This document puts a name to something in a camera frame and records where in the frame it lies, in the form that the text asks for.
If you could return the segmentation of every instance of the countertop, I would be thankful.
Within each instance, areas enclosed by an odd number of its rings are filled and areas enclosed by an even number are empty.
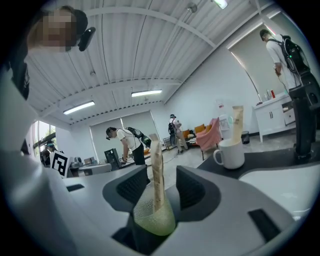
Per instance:
[[[275,103],[275,102],[277,102],[277,101],[279,101],[279,100],[282,100],[282,99],[284,99],[284,98],[287,98],[287,97],[290,97],[290,96],[289,96],[288,94],[282,92],[282,93],[277,94],[277,95],[275,96],[275,98],[269,99],[269,100],[263,102],[263,103],[260,104],[260,105],[253,106],[253,108],[256,110],[256,109],[265,107],[265,106],[267,106],[267,105],[270,105],[270,104],[272,104],[272,103]]]
[[[239,179],[242,175],[252,172],[255,169],[284,168],[306,164],[320,164],[320,141],[311,145],[311,158],[297,160],[294,156],[294,148],[280,149],[274,151],[244,153],[244,165],[238,169],[229,170],[219,165],[214,160],[213,155],[209,156],[198,169]]]

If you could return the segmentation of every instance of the white shirt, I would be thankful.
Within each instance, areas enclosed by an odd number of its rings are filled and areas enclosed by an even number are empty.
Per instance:
[[[271,36],[270,39],[275,39],[277,41],[282,42],[282,36],[280,34]],[[282,53],[281,46],[276,42],[268,41],[266,43],[266,49],[268,50],[273,60],[273,63],[281,63],[282,69],[279,79],[286,85],[287,91],[300,85],[298,77],[294,75],[287,67],[287,63]]]
[[[177,133],[181,133],[181,123],[177,121],[175,118],[170,118],[169,123],[173,123]]]
[[[116,131],[116,136],[120,141],[124,138],[126,143],[128,144],[128,148],[132,151],[134,151],[141,144],[140,140],[127,129],[118,129]]]

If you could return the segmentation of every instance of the window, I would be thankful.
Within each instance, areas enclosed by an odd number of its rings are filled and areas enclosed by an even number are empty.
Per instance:
[[[58,149],[56,139],[56,127],[42,121],[36,121],[32,125],[32,140],[34,155],[40,157],[40,153],[45,150],[49,140]]]

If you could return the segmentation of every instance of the yellow cushion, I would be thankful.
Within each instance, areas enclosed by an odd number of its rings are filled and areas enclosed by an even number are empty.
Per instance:
[[[212,125],[211,125],[211,124],[208,124],[208,125],[205,127],[205,133],[209,132],[211,128],[212,128]]]
[[[190,131],[189,130],[184,130],[184,131],[182,131],[182,134],[183,134],[183,137],[186,139],[186,138],[188,138],[188,135],[190,134]]]
[[[197,127],[195,127],[194,128],[194,133],[200,133],[200,132],[202,132],[202,131],[204,131],[206,128],[205,128],[205,124],[203,123],[203,124],[201,124],[201,125],[199,125],[199,126],[197,126]]]

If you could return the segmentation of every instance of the black trash bin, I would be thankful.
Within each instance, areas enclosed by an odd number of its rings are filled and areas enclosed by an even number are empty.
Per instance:
[[[242,132],[241,139],[242,139],[242,144],[250,143],[249,132],[247,130],[244,130]]]

